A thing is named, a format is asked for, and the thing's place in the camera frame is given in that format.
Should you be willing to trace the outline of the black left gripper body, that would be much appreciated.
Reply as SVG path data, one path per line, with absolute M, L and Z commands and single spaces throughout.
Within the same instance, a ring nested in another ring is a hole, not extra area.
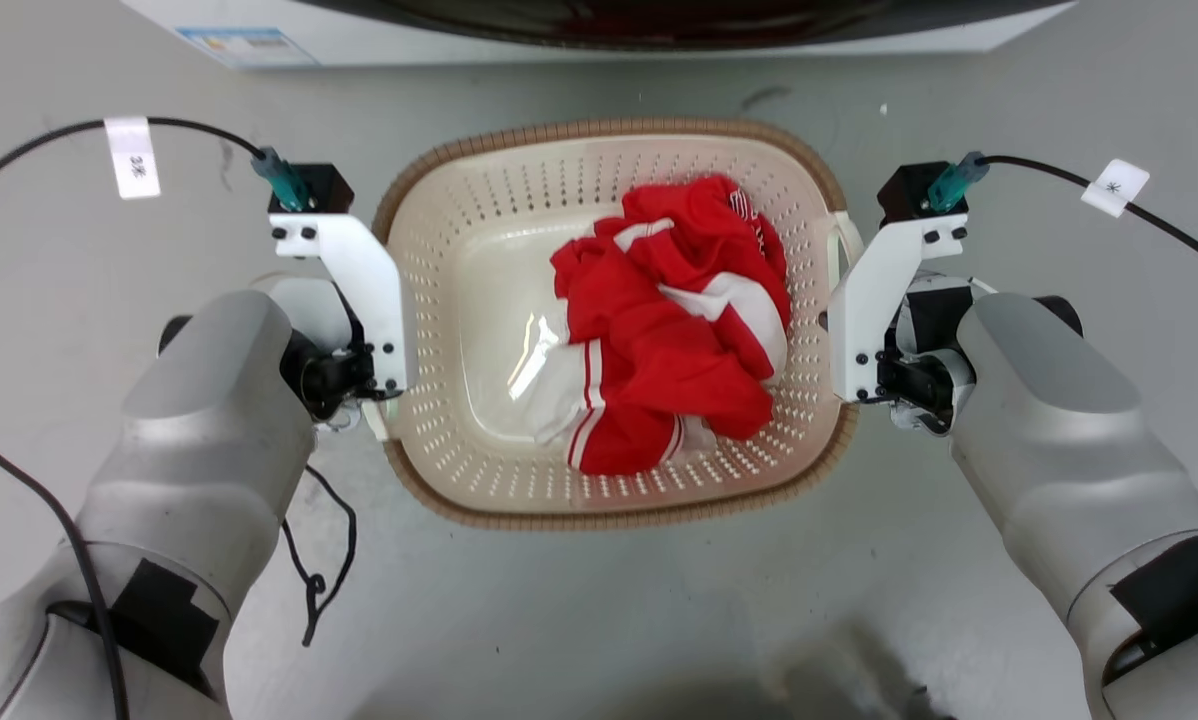
M 393 345 L 367 341 L 361 319 L 334 284 L 284 284 L 282 310 L 291 337 L 282 355 L 282 377 L 317 423 L 341 409 L 403 395 L 397 379 L 379 379 L 374 353 Z

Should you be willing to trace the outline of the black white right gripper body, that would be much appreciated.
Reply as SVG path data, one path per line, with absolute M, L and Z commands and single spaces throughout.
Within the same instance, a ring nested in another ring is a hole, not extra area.
M 918 272 L 877 353 L 879 401 L 890 406 L 893 424 L 933 437 L 951 432 L 978 383 L 957 328 L 975 301 L 991 294 L 996 288 L 975 277 Z

